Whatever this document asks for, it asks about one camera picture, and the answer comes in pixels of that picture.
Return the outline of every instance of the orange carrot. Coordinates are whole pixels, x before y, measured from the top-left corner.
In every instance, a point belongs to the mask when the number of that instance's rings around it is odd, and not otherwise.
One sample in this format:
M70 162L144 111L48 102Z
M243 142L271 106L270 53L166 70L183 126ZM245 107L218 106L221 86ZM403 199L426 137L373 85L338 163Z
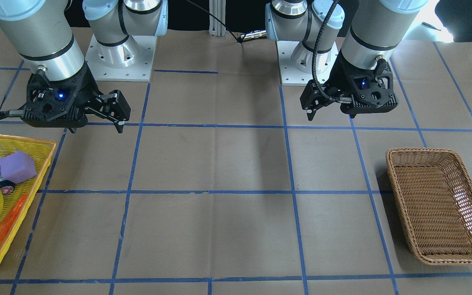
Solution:
M23 194L19 200L17 200L16 204L12 207L10 212L5 216L5 218L1 221L0 223L0 245L3 243L5 240L5 237L7 236L8 232L10 231L12 224L14 224L14 221L17 219L17 216L19 215L19 211L21 211L21 207L23 207L23 204L25 203L25 200L27 198L27 194Z

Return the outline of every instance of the purple block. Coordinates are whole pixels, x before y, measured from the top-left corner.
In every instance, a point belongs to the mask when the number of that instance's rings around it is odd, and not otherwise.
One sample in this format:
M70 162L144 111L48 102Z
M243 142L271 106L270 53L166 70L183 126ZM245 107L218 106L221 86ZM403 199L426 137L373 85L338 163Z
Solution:
M22 183L37 175L34 159L18 151L0 160L1 176L13 183Z

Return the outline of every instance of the white mounting plate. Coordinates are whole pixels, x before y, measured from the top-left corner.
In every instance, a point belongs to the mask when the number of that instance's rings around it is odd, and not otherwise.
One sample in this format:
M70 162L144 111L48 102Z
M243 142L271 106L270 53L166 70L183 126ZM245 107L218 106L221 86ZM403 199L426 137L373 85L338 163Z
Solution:
M126 68L112 68L101 61L98 41L92 36L85 60L96 81L150 82L157 37L133 36L133 38L139 44L141 51L135 63Z
M290 56L293 54L294 48L298 45L298 41L277 41L279 73L281 76L281 85L285 86L305 86L307 82L313 78L312 74L304 73L298 70ZM338 56L338 47L336 43L333 44L329 53L330 61L325 71L318 74L318 81L320 83L329 79L329 74L333 68L336 56Z

